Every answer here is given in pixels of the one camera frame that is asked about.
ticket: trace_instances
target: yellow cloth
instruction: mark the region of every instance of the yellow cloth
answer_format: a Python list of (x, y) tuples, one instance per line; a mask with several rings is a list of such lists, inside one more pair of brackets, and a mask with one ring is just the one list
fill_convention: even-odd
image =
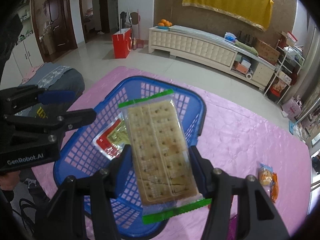
[(183, 6), (195, 6), (220, 12), (265, 31), (270, 24), (272, 0), (183, 0)]

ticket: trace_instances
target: pink bag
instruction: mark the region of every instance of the pink bag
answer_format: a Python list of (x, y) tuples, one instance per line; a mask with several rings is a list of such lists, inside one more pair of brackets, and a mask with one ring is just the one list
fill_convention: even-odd
[(302, 103), (299, 99), (299, 96), (297, 96), (297, 99), (290, 98), (288, 101), (286, 101), (282, 105), (282, 110), (288, 114), (288, 118), (291, 120), (302, 113), (301, 105)]

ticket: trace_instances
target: pink tablecloth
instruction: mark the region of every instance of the pink tablecloth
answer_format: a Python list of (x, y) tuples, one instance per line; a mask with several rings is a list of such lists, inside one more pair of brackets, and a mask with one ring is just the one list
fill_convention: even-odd
[[(117, 67), (83, 94), (70, 108), (78, 110), (95, 107), (123, 79), (143, 75), (177, 84), (198, 93), (206, 103), (207, 114), (197, 148), (214, 167), (230, 175), (244, 178), (256, 174), (259, 162), (273, 166), (280, 187), (276, 208), (292, 235), (307, 215), (310, 199), (311, 162), (307, 146), (288, 131), (224, 98), (205, 90), (179, 84), (148, 72)], [(67, 132), (63, 145), (73, 131)], [(57, 190), (52, 175), (53, 163), (34, 167), (33, 171), (52, 198)], [(236, 213), (234, 200), (231, 214)], [(203, 207), (169, 220), (155, 239), (200, 239), (208, 214)], [(93, 238), (91, 220), (86, 220), (88, 237)]]

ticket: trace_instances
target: doorway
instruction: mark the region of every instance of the doorway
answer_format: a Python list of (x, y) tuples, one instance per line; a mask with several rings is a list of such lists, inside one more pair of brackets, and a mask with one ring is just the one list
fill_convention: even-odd
[(116, 32), (118, 11), (115, 8), (116, 5), (117, 0), (79, 0), (86, 42), (94, 38), (97, 33)]
[(70, 49), (66, 28), (66, 18), (63, 12), (63, 0), (47, 0), (49, 26), (57, 53), (65, 53)]
[(69, 0), (31, 0), (31, 15), (44, 62), (77, 48)]
[(92, 0), (79, 0), (80, 3), (80, 15), (82, 19), (83, 34), (85, 41), (88, 42), (95, 38), (99, 30), (96, 30)]

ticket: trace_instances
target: white cabinet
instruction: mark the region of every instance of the white cabinet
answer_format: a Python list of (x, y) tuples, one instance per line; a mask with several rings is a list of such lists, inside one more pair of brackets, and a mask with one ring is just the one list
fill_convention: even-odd
[(17, 87), (20, 85), (21, 81), (22, 75), (16, 61), (14, 60), (13, 54), (11, 53), (10, 58), (4, 65), (0, 90), (10, 87)]
[(43, 63), (38, 43), (36, 41), (35, 34), (31, 34), (24, 41), (24, 46), (26, 48), (27, 56), (29, 57), (30, 63), (33, 67), (39, 66)]
[(12, 52), (22, 76), (25, 76), (30, 68), (43, 63), (34, 33), (15, 46)]
[(31, 63), (27, 56), (23, 41), (18, 43), (18, 45), (13, 48), (12, 52), (22, 76), (25, 76), (31, 68)]

